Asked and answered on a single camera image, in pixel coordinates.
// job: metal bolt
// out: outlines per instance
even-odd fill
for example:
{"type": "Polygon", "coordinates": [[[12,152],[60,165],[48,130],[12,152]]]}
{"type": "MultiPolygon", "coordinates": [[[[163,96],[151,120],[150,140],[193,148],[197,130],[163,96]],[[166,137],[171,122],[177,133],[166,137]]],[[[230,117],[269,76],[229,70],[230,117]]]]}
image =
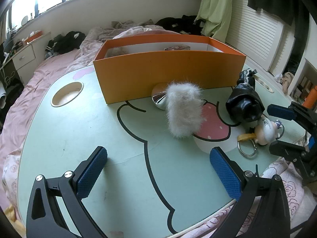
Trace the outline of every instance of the metal bolt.
{"type": "Polygon", "coordinates": [[[246,177],[252,177],[253,176],[253,173],[251,171],[245,171],[244,174],[245,174],[246,177]]]}
{"type": "Polygon", "coordinates": [[[279,175],[274,175],[274,179],[277,180],[277,181],[280,181],[281,177],[279,175]]]}
{"type": "Polygon", "coordinates": [[[37,181],[40,181],[43,179],[43,176],[42,175],[38,175],[36,178],[35,178],[37,181]]]}
{"type": "Polygon", "coordinates": [[[64,173],[64,176],[66,177],[66,178],[69,178],[69,177],[71,177],[73,175],[73,172],[72,171],[67,171],[66,173],[64,173]]]}

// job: white fluffy object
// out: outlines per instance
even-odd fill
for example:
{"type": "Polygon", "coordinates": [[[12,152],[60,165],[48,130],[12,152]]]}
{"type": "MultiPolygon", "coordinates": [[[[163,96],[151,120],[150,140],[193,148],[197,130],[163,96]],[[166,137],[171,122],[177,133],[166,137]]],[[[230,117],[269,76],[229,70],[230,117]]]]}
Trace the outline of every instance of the white fluffy object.
{"type": "Polygon", "coordinates": [[[199,131],[203,121],[199,87],[172,83],[166,90],[166,103],[169,130],[175,137],[187,137],[199,131]]]}

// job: nightstand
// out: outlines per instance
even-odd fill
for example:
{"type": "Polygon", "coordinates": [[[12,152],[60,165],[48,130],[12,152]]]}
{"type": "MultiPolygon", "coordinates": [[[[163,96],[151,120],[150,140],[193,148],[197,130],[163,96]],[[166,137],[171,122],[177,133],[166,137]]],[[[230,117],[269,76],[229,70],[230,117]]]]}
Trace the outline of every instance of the nightstand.
{"type": "Polygon", "coordinates": [[[51,33],[49,32],[34,39],[6,62],[5,65],[10,63],[10,61],[13,62],[23,85],[29,82],[36,68],[44,61],[45,48],[50,40],[51,33]]]}

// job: light green tabletop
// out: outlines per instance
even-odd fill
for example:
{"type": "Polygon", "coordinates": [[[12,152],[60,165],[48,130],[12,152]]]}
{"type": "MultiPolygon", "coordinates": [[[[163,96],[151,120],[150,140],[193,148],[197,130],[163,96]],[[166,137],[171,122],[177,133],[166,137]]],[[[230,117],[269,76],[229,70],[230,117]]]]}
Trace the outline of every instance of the light green tabletop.
{"type": "MultiPolygon", "coordinates": [[[[290,104],[271,88],[274,93],[256,83],[265,107],[290,104]]],[[[268,146],[258,146],[252,158],[238,152],[237,135],[245,133],[248,126],[230,126],[234,122],[225,102],[231,92],[230,87],[203,91],[211,129],[219,131],[177,140],[167,129],[166,112],[156,108],[151,98],[107,105],[93,66],[64,75],[43,98],[23,148],[18,177],[23,222],[35,177],[59,177],[75,170],[97,146],[107,149],[108,162],[90,195],[82,201],[109,238],[120,238],[118,234],[124,238],[163,238],[207,218],[231,201],[210,164],[213,147],[220,146],[243,170],[253,172],[256,164],[262,173],[277,159],[268,146]],[[76,80],[84,84],[82,92],[68,104],[52,107],[54,94],[76,80]]],[[[282,122],[285,134],[281,140],[295,142],[304,135],[295,122],[282,122]]],[[[244,143],[243,149],[251,154],[251,143],[244,143]]],[[[79,234],[62,199],[58,202],[70,230],[79,234]]]]}

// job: key ring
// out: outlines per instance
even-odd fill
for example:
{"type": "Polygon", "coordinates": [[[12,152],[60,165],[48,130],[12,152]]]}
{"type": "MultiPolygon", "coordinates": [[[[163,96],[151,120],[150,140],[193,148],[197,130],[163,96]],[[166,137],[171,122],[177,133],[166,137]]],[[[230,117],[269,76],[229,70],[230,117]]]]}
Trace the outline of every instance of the key ring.
{"type": "Polygon", "coordinates": [[[245,153],[242,151],[242,149],[240,148],[240,141],[238,141],[238,150],[239,150],[240,154],[243,155],[243,156],[245,156],[245,157],[252,157],[252,156],[254,156],[254,155],[256,154],[256,151],[257,151],[257,148],[256,148],[256,145],[255,145],[254,141],[253,141],[252,139],[249,139],[249,140],[250,140],[250,141],[252,142],[252,144],[253,144],[253,150],[254,150],[254,152],[253,152],[252,154],[245,154],[245,153]]]}

